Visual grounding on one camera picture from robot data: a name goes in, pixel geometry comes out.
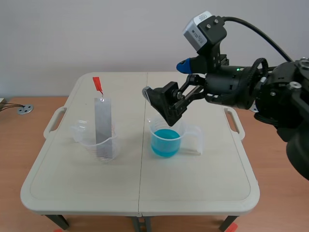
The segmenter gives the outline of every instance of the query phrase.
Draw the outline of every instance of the blue part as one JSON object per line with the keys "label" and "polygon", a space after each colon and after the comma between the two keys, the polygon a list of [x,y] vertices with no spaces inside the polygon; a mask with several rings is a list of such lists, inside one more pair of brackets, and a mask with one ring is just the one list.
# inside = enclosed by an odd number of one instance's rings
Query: blue part
{"label": "blue part", "polygon": [[180,148],[180,135],[171,129],[159,129],[154,133],[156,136],[151,135],[151,148],[160,156],[172,157]]}
{"label": "blue part", "polygon": [[178,63],[176,69],[181,73],[192,74],[190,66],[190,58]]}

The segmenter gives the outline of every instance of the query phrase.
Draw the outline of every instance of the table seam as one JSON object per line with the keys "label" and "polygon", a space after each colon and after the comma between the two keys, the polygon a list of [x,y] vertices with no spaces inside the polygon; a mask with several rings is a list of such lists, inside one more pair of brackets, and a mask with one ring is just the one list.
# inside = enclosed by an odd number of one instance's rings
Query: table seam
{"label": "table seam", "polygon": [[[148,72],[146,75],[146,86],[148,83]],[[141,184],[141,167],[142,167],[142,161],[143,161],[143,148],[144,148],[144,134],[145,134],[145,117],[146,117],[146,99],[145,99],[145,107],[144,107],[144,126],[143,126],[143,140],[141,144],[141,159],[140,159],[140,184]],[[138,201],[138,213],[140,212],[140,189],[139,189],[139,201]]]}

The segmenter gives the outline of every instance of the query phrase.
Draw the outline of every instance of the transparent cup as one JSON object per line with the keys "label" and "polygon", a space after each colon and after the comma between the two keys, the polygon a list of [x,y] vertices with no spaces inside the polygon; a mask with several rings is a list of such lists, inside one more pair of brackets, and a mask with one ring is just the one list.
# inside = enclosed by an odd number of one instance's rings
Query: transparent cup
{"label": "transparent cup", "polygon": [[151,148],[159,156],[172,157],[180,147],[182,139],[187,135],[197,138],[197,151],[203,153],[204,136],[202,130],[197,126],[186,124],[182,119],[170,127],[161,115],[148,119],[151,132]]}
{"label": "transparent cup", "polygon": [[80,143],[86,150],[96,156],[102,162],[113,160],[119,155],[118,137],[115,132],[115,125],[112,123],[112,135],[106,138],[101,131],[96,130],[94,123],[77,120],[71,127],[74,141]]}

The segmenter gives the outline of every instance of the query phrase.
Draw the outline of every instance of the white table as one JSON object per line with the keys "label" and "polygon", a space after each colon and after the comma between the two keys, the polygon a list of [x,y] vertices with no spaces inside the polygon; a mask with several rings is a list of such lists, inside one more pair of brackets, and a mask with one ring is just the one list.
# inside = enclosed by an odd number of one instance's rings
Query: white table
{"label": "white table", "polygon": [[[112,117],[119,129],[121,154],[100,163],[71,137],[78,119],[94,122],[93,76],[101,79],[104,97],[112,99]],[[65,215],[230,215],[221,230],[250,212],[259,200],[259,187],[241,144],[244,131],[231,108],[199,100],[183,118],[205,133],[203,155],[190,152],[193,138],[170,159],[160,159],[149,148],[146,118],[156,112],[145,102],[146,85],[181,85],[186,75],[177,72],[94,72],[82,76],[66,104],[53,115],[44,131],[46,142],[21,189],[24,206],[68,227]],[[230,111],[239,130],[233,132],[224,110]],[[51,128],[61,112],[55,131]]]}

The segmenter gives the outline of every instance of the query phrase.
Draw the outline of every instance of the blue liquid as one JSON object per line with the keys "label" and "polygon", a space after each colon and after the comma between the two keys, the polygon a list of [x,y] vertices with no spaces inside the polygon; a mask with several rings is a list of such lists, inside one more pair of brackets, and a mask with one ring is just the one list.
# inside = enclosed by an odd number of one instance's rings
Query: blue liquid
{"label": "blue liquid", "polygon": [[[160,129],[154,134],[163,139],[177,139],[180,137],[176,131],[170,129]],[[166,141],[160,138],[154,135],[151,136],[151,148],[156,154],[163,157],[171,157],[178,152],[180,148],[180,139]]]}

